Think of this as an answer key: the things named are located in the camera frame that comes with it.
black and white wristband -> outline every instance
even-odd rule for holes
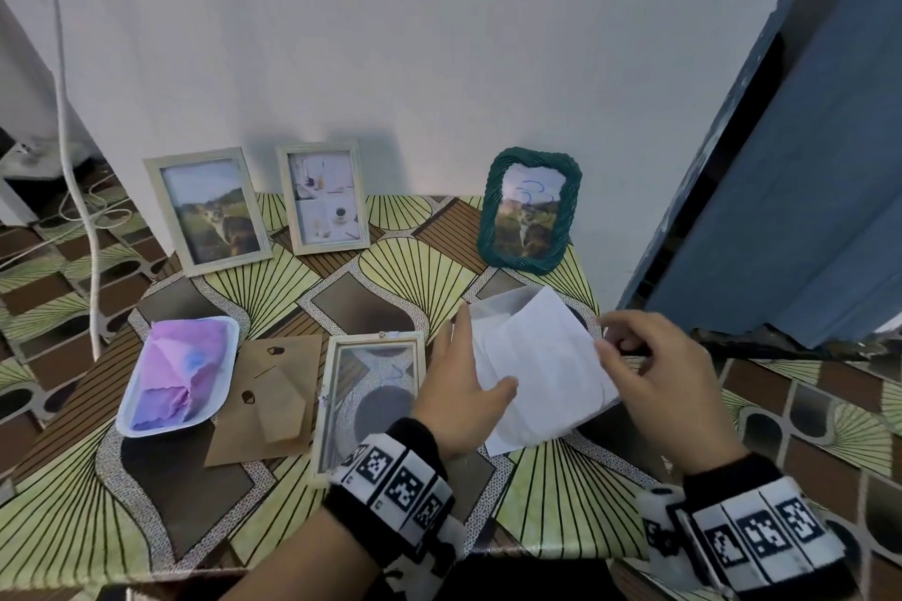
[[[808,590],[818,579],[837,593],[840,586],[854,588],[840,539],[812,513],[792,478],[699,510],[679,487],[661,485],[639,496],[638,511],[651,571],[671,588],[708,585],[743,599],[790,597],[793,580]]]
[[[370,435],[332,471],[323,501],[382,567],[401,554],[422,560],[430,535],[454,505],[428,430],[404,419],[389,433]]]

wooden picture frame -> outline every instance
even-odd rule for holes
[[[287,145],[279,147],[277,154],[294,253],[369,247],[370,224],[357,142]]]
[[[359,376],[353,382],[342,380],[342,374],[337,370],[339,365],[343,364],[343,351],[348,350],[353,353],[355,349],[367,350],[367,354],[374,356],[374,352],[379,349],[408,349],[410,356],[404,352],[399,352],[393,356],[380,356],[383,359],[381,367],[384,370],[399,371],[400,375],[407,376],[407,369],[400,369],[396,365],[399,359],[406,362],[410,359],[410,367],[412,368],[411,380],[403,379],[403,385],[398,385],[389,380],[378,382],[378,377],[382,374],[379,368],[368,368],[366,364],[360,363],[359,359],[353,359],[348,362],[345,370],[351,373],[345,373],[346,376]],[[375,376],[377,380],[367,381],[367,378]],[[329,345],[326,354],[326,366],[323,371],[323,386],[317,400],[317,419],[313,430],[313,449],[310,454],[310,485],[312,487],[328,486],[329,470],[344,460],[344,456],[340,454],[346,452],[350,454],[357,446],[358,438],[350,435],[349,429],[338,426],[337,415],[356,413],[358,409],[364,407],[367,394],[388,385],[397,385],[399,389],[412,393],[416,398],[420,391],[420,386],[426,377],[426,336],[420,331],[402,332],[402,333],[376,333],[371,335],[338,335],[329,338]],[[341,451],[338,451],[338,445],[341,445]]]
[[[240,147],[143,162],[185,276],[272,258]]]
[[[583,174],[563,153],[509,147],[489,169],[476,246],[490,266],[543,275],[564,258]]]

white envelope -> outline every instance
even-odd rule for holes
[[[513,376],[517,397],[490,435],[490,456],[531,447],[570,430],[618,400],[592,336],[549,287],[525,286],[470,308],[482,389]]]

white wall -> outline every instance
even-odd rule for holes
[[[50,0],[6,0],[45,61]],[[369,193],[482,193],[525,145],[583,169],[572,235],[620,297],[777,0],[63,0],[71,100],[165,246],[141,158],[362,140]]]

purple paper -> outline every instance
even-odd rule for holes
[[[144,345],[132,429],[168,428],[197,413],[209,399],[227,341],[221,321],[154,323]]]

